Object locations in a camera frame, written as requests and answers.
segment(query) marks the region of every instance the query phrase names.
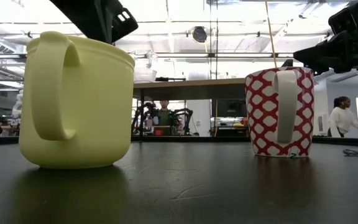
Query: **person in green shirt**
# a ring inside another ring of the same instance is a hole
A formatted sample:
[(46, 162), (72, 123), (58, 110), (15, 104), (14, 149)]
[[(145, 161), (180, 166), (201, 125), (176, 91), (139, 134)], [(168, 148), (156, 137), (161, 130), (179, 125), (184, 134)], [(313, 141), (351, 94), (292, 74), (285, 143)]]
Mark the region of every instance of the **person in green shirt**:
[(170, 127), (171, 121), (168, 115), (170, 112), (170, 110), (168, 110), (169, 101), (162, 100), (160, 101), (160, 105), (161, 105), (161, 109), (158, 112), (159, 120), (156, 126), (169, 126), (169, 127), (156, 128), (156, 129), (161, 130), (163, 136), (169, 136), (171, 135), (171, 127)]

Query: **shelf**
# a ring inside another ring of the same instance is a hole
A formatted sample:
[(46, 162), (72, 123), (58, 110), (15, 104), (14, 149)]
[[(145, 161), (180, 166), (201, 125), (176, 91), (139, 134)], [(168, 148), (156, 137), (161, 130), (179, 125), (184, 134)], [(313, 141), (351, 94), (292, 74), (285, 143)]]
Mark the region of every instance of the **shelf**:
[(134, 98), (145, 100), (245, 99), (245, 78), (134, 84)]

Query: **white shirt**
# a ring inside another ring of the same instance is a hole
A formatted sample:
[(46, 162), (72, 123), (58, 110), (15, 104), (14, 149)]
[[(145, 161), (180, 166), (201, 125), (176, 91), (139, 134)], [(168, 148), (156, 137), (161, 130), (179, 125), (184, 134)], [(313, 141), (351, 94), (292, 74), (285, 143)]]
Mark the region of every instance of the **white shirt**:
[(356, 116), (349, 109), (341, 109), (335, 107), (329, 116), (329, 128), (334, 138), (340, 138), (342, 134), (349, 132), (350, 127), (353, 126), (358, 129), (358, 120)]

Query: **computer screen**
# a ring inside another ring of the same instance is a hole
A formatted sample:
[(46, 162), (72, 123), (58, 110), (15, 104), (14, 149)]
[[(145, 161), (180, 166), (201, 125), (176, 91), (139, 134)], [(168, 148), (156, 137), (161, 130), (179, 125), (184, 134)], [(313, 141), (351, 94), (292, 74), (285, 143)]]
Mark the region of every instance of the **computer screen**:
[[(216, 100), (212, 100), (212, 117), (216, 114)], [(245, 100), (218, 100), (218, 118), (246, 117), (247, 108)]]

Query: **wire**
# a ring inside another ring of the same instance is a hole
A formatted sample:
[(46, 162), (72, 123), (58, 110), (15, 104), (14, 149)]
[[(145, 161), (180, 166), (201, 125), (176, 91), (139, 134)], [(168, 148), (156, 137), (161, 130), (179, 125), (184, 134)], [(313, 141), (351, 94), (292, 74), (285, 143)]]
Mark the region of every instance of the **wire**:
[(196, 130), (196, 132), (198, 132), (198, 131), (197, 131), (197, 128), (196, 128), (196, 125), (194, 124), (194, 119), (193, 119), (193, 117), (191, 117), (190, 119), (191, 119), (191, 122), (193, 123), (194, 129)]
[[(218, 2), (216, 2), (216, 55), (218, 55), (218, 39), (219, 39), (219, 16), (218, 16)], [(215, 79), (218, 79), (218, 56), (216, 56)], [(218, 133), (218, 100), (215, 101), (215, 135)]]
[(269, 6), (267, 5), (267, 0), (265, 0), (265, 7), (266, 7), (267, 22), (268, 22), (268, 32), (269, 32), (269, 34), (270, 34), (270, 42), (272, 43), (274, 67), (277, 68), (276, 53), (275, 53), (275, 51), (274, 51), (274, 43), (273, 43), (272, 25), (270, 24)]
[(212, 51), (212, 3), (209, 5), (209, 49)]

